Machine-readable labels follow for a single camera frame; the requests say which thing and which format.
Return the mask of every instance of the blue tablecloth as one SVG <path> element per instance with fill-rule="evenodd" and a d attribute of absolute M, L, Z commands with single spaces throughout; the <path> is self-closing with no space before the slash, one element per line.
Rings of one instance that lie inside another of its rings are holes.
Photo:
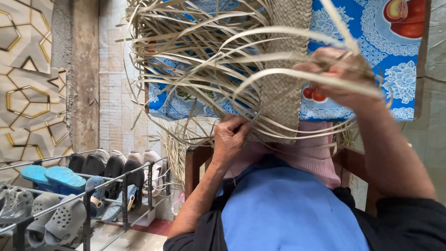
<path fill-rule="evenodd" d="M 236 0 L 220 1 L 221 11 L 230 10 L 238 4 Z M 366 58 L 373 71 L 383 72 L 383 95 L 390 100 L 393 93 L 391 112 L 400 121 L 413 120 L 415 106 L 415 82 L 418 48 L 421 41 L 424 21 L 425 0 L 332 0 L 342 20 L 348 26 L 353 37 L 358 39 L 361 54 Z M 214 12 L 216 0 L 193 0 L 203 10 Z M 331 21 L 326 10 L 318 0 L 312 3 L 310 30 L 318 31 L 336 39 L 341 34 Z M 310 42 L 308 53 L 313 53 L 320 43 Z M 171 59 L 160 59 L 172 68 L 187 70 L 188 65 Z M 187 118 L 194 103 L 193 97 L 181 90 L 175 90 L 169 97 L 163 92 L 156 95 L 165 84 L 149 83 L 149 113 L 167 120 Z M 209 92 L 215 98 L 216 93 Z M 197 108 L 204 105 L 197 103 Z M 236 113 L 231 103 L 220 103 L 229 113 Z M 333 100 L 315 95 L 302 95 L 300 119 L 308 121 L 344 121 L 354 114 L 351 109 L 340 106 Z M 197 116 L 216 117 L 210 107 L 205 107 Z"/>

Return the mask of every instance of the shoe rack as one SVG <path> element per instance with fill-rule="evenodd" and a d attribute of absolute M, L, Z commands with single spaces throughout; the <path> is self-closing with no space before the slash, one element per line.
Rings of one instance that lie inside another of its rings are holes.
<path fill-rule="evenodd" d="M 90 150 L 90 151 L 84 151 L 84 152 L 79 152 L 77 154 L 85 154 L 85 153 L 89 153 L 89 152 L 94 152 L 97 149 L 94 150 Z M 0 171 L 3 170 L 7 170 L 10 168 L 15 168 L 15 167 L 21 167 L 21 166 L 27 166 L 27 165 L 42 165 L 43 162 L 45 161 L 49 161 L 49 160 L 54 160 L 54 159 L 61 159 L 61 158 L 70 158 L 73 154 L 70 155 L 64 155 L 64 156 L 59 156 L 59 157 L 52 157 L 52 158 L 47 158 L 47 159 L 39 159 L 33 162 L 29 162 L 29 163 L 24 163 L 24 164 L 20 164 L 20 165 L 15 165 L 15 166 L 10 166 L 10 167 L 3 167 L 0 168 Z M 61 250 L 61 251 L 75 251 L 74 248 L 68 247 L 66 245 L 64 246 L 52 246 L 52 245 L 44 245 L 44 246 L 40 246 L 36 249 L 30 248 L 26 246 L 26 238 L 25 238 L 25 232 L 26 232 L 26 228 L 28 227 L 29 224 L 31 224 L 36 218 L 38 218 L 39 216 L 42 216 L 46 213 L 50 213 L 50 212 L 54 212 L 57 208 L 71 202 L 74 200 L 79 200 L 82 199 L 83 204 L 85 206 L 85 210 L 87 212 L 87 217 L 86 220 L 83 224 L 83 231 L 82 231 L 82 245 L 83 245 L 83 251 L 91 251 L 90 250 L 90 238 L 91 238 L 91 233 L 92 233 L 92 229 L 91 229 L 91 208 L 90 208 L 90 198 L 92 196 L 92 194 L 99 188 L 105 187 L 109 184 L 112 184 L 113 182 L 121 182 L 122 183 L 122 192 L 124 195 L 127 195 L 127 177 L 138 171 L 141 169 L 148 169 L 149 170 L 149 176 L 148 176 L 148 180 L 152 180 L 152 166 L 154 165 L 154 163 L 159 162 L 159 161 L 163 161 L 165 160 L 166 157 L 161 158 L 157 161 L 153 161 L 150 163 L 147 163 L 139 168 L 136 168 L 130 172 L 126 172 L 124 174 L 122 174 L 121 176 L 118 176 L 114 179 L 111 178 L 106 178 L 106 177 L 102 177 L 104 180 L 106 180 L 105 183 L 98 185 L 90 190 L 87 190 L 69 200 L 66 200 L 64 202 L 61 202 L 51 208 L 48 208 L 46 210 L 43 210 L 35 215 L 31 215 L 28 216 L 25 219 L 22 219 L 16 223 L 13 223 L 12 225 L 9 225 L 5 228 L 0 228 L 0 236 L 1 235 L 6 235 L 6 236 L 12 236 L 13 239 L 13 247 L 15 248 L 15 251 L 54 251 L 54 250 Z M 77 175 L 82 176 L 82 177 L 92 177 L 91 175 L 86 175 L 86 174 L 81 174 L 81 173 L 77 173 Z M 169 176 L 170 176 L 170 170 L 169 168 L 167 168 L 167 171 L 165 173 L 166 176 L 166 187 L 164 188 L 166 196 L 168 197 L 170 195 L 170 185 L 169 185 Z M 143 203 L 143 205 L 147 206 L 147 211 L 141 215 L 136 221 L 134 221 L 133 223 L 129 223 L 128 222 L 128 199 L 127 196 L 123 196 L 123 201 L 117 201 L 117 200 L 110 200 L 110 199 L 104 199 L 104 201 L 108 201 L 108 202 L 116 202 L 118 204 L 122 204 L 122 222 L 116 222 L 113 221 L 112 223 L 116 223 L 119 225 L 122 225 L 122 231 L 114 238 L 112 239 L 109 243 L 105 244 L 101 249 L 99 249 L 98 251 L 103 251 L 104 249 L 106 249 L 108 246 L 110 246 L 115 240 L 117 240 L 120 236 L 122 236 L 124 233 L 126 233 L 131 227 L 133 227 L 139 220 L 141 220 L 142 218 L 146 217 L 152 210 L 155 209 L 155 207 L 157 205 L 159 205 L 165 198 L 163 198 L 162 200 L 160 200 L 159 202 L 157 202 L 155 205 L 152 204 L 152 190 L 150 189 L 150 186 L 148 187 L 144 187 L 143 189 L 147 189 L 148 192 L 148 203 Z M 45 191 L 40 191 L 40 190 L 35 190 L 35 189 L 28 189 L 30 192 L 32 193 L 44 193 Z M 67 195 L 62 195 L 62 194 L 56 194 L 61 198 L 67 197 Z"/>

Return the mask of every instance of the woven pattern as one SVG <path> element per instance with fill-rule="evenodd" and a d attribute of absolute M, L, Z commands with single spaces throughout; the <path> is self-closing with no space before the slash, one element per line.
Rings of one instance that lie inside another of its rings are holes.
<path fill-rule="evenodd" d="M 311 19 L 312 0 L 281 0 L 274 1 L 273 26 L 291 26 L 300 29 L 308 29 Z M 289 37 L 282 33 L 271 34 L 272 38 Z M 268 44 L 267 52 L 293 51 L 306 54 L 308 40 L 306 38 L 279 39 Z M 291 68 L 295 62 L 288 60 L 269 61 L 265 63 L 266 68 Z M 278 90 L 282 90 L 299 79 L 286 75 L 268 75 L 263 81 L 259 81 L 260 105 L 269 101 L 277 95 Z M 297 129 L 299 123 L 299 107 L 301 100 L 300 88 L 294 92 L 286 94 L 283 98 L 273 101 L 262 109 L 262 115 L 273 120 L 280 121 L 286 127 Z M 284 136 L 295 137 L 296 133 L 281 129 L 275 125 L 268 124 L 273 130 L 282 133 Z M 273 138 L 261 135 L 262 141 L 281 142 L 293 144 L 294 140 L 285 138 Z"/>

